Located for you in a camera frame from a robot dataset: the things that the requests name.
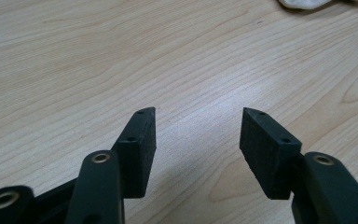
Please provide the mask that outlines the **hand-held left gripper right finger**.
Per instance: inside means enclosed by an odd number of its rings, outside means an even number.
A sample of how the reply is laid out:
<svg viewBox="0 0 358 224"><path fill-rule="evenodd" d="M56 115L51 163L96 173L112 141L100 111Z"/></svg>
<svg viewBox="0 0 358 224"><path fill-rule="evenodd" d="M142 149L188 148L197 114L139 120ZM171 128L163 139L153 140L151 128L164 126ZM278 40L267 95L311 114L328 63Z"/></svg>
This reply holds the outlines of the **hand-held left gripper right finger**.
<svg viewBox="0 0 358 224"><path fill-rule="evenodd" d="M266 112L243 109L240 150L269 199L290 197L291 168L301 147L302 143Z"/></svg>

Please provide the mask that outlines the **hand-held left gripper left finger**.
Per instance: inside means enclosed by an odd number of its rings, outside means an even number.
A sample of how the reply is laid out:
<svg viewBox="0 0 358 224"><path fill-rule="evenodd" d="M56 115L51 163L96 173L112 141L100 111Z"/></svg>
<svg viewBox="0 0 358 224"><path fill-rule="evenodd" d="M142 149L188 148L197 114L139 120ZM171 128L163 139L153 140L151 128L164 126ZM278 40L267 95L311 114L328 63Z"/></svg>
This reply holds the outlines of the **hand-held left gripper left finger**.
<svg viewBox="0 0 358 224"><path fill-rule="evenodd" d="M112 146L119 159L124 198L145 196L156 149L156 108L143 108L132 115Z"/></svg>

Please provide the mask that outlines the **white cloth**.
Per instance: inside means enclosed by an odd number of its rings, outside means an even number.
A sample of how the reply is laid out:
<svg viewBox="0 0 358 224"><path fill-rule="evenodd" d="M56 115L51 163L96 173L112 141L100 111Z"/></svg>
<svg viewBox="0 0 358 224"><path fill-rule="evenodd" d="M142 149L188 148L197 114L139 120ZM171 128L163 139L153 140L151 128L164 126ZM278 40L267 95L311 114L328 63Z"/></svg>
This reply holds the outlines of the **white cloth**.
<svg viewBox="0 0 358 224"><path fill-rule="evenodd" d="M283 6L294 9L313 10L324 6L332 0L278 0Z"/></svg>

